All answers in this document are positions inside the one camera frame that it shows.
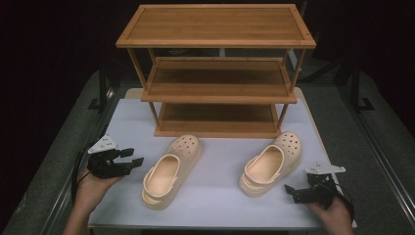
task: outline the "dark background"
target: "dark background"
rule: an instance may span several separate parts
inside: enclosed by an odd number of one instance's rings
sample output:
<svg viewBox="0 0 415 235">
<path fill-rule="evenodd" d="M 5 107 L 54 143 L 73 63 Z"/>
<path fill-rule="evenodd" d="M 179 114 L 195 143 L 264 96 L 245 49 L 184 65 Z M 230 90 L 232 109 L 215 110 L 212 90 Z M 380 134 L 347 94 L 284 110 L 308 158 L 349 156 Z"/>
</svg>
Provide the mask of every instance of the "dark background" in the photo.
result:
<svg viewBox="0 0 415 235">
<path fill-rule="evenodd" d="M 102 63 L 114 71 L 116 67 L 131 67 L 126 52 L 116 49 L 115 42 L 139 4 L 205 2 L 1 1 L 0 231 L 88 78 Z M 300 1 L 208 2 L 300 6 Z M 351 52 L 413 134 L 414 9 L 412 0 L 312 0 L 304 15 L 310 31 L 321 33 L 314 57 L 334 61 Z"/>
</svg>

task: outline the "crocs shoe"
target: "crocs shoe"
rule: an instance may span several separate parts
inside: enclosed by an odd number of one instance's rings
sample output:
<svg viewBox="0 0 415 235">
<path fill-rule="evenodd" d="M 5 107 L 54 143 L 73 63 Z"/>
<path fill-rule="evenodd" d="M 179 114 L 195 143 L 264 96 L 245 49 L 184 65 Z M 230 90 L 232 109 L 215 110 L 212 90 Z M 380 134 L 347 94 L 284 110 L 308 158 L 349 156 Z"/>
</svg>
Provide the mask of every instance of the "crocs shoe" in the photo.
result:
<svg viewBox="0 0 415 235">
<path fill-rule="evenodd" d="M 164 156 L 144 177 L 141 196 L 146 207 L 163 210 L 170 205 L 202 149 L 201 141 L 193 135 L 183 135 L 171 142 Z"/>
<path fill-rule="evenodd" d="M 249 197 L 260 197 L 293 172 L 300 160 L 300 139 L 293 132 L 284 132 L 260 155 L 247 162 L 239 179 L 239 187 Z"/>
</svg>

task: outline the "white tabletop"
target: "white tabletop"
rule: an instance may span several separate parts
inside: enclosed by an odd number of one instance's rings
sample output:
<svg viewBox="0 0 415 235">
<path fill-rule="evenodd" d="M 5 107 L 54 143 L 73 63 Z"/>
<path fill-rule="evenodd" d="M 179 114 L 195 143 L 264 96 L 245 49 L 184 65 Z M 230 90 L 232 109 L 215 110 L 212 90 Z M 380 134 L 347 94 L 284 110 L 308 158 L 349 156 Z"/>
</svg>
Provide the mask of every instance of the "white tabletop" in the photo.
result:
<svg viewBox="0 0 415 235">
<path fill-rule="evenodd" d="M 282 106 L 277 105 L 279 112 L 281 109 Z M 239 189 L 238 179 L 246 162 L 258 155 L 272 139 L 201 138 L 202 156 L 173 202 L 163 211 L 152 211 L 142 203 L 143 178 L 175 138 L 154 136 L 155 123 L 147 103 L 138 99 L 119 100 L 107 133 L 119 149 L 135 149 L 134 155 L 126 161 L 145 159 L 142 166 L 133 169 L 109 190 L 91 214 L 89 227 L 271 230 L 321 227 L 314 214 L 304 205 L 295 204 L 284 188 L 284 184 L 296 189 L 308 188 L 304 170 L 316 162 L 329 162 L 303 99 L 289 106 L 281 129 L 299 136 L 302 161 L 293 173 L 264 196 L 247 197 Z"/>
</svg>

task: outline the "wooden panel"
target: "wooden panel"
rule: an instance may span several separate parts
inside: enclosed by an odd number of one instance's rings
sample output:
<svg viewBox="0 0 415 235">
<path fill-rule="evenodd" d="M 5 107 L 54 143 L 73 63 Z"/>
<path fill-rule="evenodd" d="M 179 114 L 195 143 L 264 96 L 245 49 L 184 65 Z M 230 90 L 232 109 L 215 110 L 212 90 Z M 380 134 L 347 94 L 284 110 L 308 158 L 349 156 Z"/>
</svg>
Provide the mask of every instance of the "wooden panel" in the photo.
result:
<svg viewBox="0 0 415 235">
<path fill-rule="evenodd" d="M 143 101 L 271 104 L 297 102 L 281 59 L 158 58 Z"/>
<path fill-rule="evenodd" d="M 275 105 L 163 104 L 155 135 L 275 138 L 276 118 Z"/>
<path fill-rule="evenodd" d="M 314 48 L 294 4 L 141 5 L 117 47 Z"/>
</svg>

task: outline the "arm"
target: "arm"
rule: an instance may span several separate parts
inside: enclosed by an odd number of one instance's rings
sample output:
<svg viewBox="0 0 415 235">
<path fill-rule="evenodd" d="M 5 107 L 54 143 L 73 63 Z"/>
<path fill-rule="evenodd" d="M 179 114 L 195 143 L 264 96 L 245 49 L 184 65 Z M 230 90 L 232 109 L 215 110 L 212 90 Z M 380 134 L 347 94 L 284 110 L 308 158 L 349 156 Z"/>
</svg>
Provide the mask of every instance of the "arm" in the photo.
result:
<svg viewBox="0 0 415 235">
<path fill-rule="evenodd" d="M 88 174 L 83 170 L 81 175 Z M 78 185 L 76 199 L 70 212 L 64 235 L 87 234 L 89 215 L 101 203 L 107 191 L 122 177 L 101 179 L 88 174 Z"/>
<path fill-rule="evenodd" d="M 324 210 L 318 204 L 306 204 L 323 221 L 323 226 L 330 235 L 353 235 L 350 214 L 345 204 L 338 197 L 332 205 Z"/>
</svg>

